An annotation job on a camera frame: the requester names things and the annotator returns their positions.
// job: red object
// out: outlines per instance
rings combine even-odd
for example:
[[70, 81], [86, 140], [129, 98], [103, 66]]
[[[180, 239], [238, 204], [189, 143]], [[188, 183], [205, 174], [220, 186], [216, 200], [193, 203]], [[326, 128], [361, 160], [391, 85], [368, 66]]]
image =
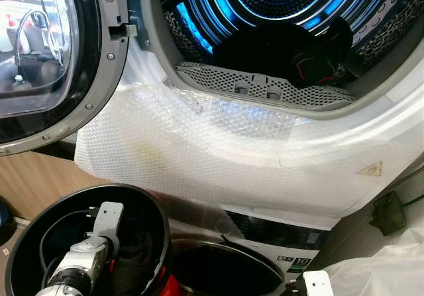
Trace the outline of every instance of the red object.
[[115, 266], [115, 260], [111, 260], [111, 263], [109, 264], [109, 273], [113, 272], [113, 266]]
[[303, 75], [303, 72], [302, 72], [302, 70], [301, 70], [301, 68], [300, 68], [299, 64], [300, 64], [300, 63], [296, 64], [297, 71], [299, 72], [299, 75], [300, 75], [300, 77], [302, 78], [302, 80], [303, 80], [305, 83], [307, 83], [307, 81], [306, 81], [306, 79], [305, 79], [305, 76]]
[[16, 21], [11, 19], [10, 14], [6, 14], [6, 18], [8, 20], [9, 26], [16, 26]]
[[319, 81], [318, 81], [318, 83], [323, 83], [324, 81], [327, 81], [327, 80], [329, 80], [329, 79], [334, 79], [334, 76], [327, 76], [327, 77], [324, 77], [323, 79], [320, 79]]
[[[162, 268], [161, 276], [163, 276], [164, 273], [165, 268]], [[170, 278], [166, 282], [166, 285], [160, 296], [182, 296], [180, 286], [178, 285], [178, 282], [173, 275], [170, 275]]]

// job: dark bin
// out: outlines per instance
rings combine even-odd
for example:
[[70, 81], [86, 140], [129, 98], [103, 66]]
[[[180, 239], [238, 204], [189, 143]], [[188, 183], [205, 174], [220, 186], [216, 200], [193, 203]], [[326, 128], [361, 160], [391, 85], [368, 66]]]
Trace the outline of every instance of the dark bin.
[[0, 197], [0, 246], [6, 243], [16, 231], [16, 222], [9, 205]]
[[[7, 296], [36, 295], [40, 291], [43, 278], [38, 247], [43, 234], [58, 219], [74, 211], [89, 207], [100, 207], [102, 202], [121, 202], [124, 212], [118, 229], [118, 238], [136, 231], [152, 234], [152, 262], [154, 273], [144, 290], [138, 295], [160, 295], [169, 278], [166, 270], [168, 250], [170, 248], [170, 229], [168, 219], [155, 198], [146, 191], [123, 184], [108, 184], [89, 187], [71, 194], [49, 206], [38, 215], [22, 233], [10, 255], [5, 285]], [[84, 232], [93, 229], [94, 218], [75, 215], [60, 223], [52, 230], [50, 239], [44, 243], [44, 259], [48, 264], [55, 257], [64, 255], [70, 246], [84, 239]], [[112, 295], [111, 285], [107, 279], [97, 282], [93, 296]]]
[[172, 275], [181, 287], [201, 296], [280, 296], [281, 270], [259, 253], [224, 240], [172, 240]]

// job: white plastic part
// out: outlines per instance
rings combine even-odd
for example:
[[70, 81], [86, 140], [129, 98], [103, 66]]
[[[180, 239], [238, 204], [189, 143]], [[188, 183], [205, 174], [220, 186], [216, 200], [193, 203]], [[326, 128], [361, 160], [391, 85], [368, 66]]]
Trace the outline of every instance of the white plastic part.
[[424, 229], [408, 229], [396, 245], [325, 271], [336, 296], [424, 295]]
[[306, 271], [303, 273], [307, 296], [334, 296], [329, 274], [326, 271]]
[[120, 244], [117, 233], [123, 211], [122, 203], [105, 201], [101, 204], [94, 221], [93, 236], [103, 236], [113, 243], [113, 258], [119, 252]]
[[117, 91], [79, 131], [75, 160], [97, 177], [180, 197], [341, 218], [424, 151], [423, 65], [403, 79], [403, 99], [318, 121], [168, 87], [155, 55], [131, 41]]

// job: dryer door glass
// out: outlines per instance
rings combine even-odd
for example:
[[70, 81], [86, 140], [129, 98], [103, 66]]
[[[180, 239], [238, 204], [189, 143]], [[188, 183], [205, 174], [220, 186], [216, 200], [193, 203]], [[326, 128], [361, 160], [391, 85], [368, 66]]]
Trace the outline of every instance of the dryer door glass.
[[38, 113], [70, 89], [78, 56], [73, 0], [0, 0], [0, 116]]
[[127, 0], [0, 0], [0, 155], [65, 137], [114, 92]]

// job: bubble wrap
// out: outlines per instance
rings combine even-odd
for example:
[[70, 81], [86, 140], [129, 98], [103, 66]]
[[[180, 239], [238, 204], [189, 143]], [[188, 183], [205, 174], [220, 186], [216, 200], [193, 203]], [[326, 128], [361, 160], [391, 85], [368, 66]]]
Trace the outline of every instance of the bubble wrap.
[[165, 210], [173, 238], [216, 238], [217, 242], [222, 242], [221, 235], [228, 239], [244, 238], [231, 217], [216, 203], [182, 199], [155, 191], [151, 194]]
[[[131, 42], [114, 96], [78, 133], [77, 165], [183, 198], [342, 217], [419, 154], [392, 136], [394, 115], [373, 108], [316, 121], [167, 81], [155, 55]], [[377, 162], [381, 176], [358, 173]]]

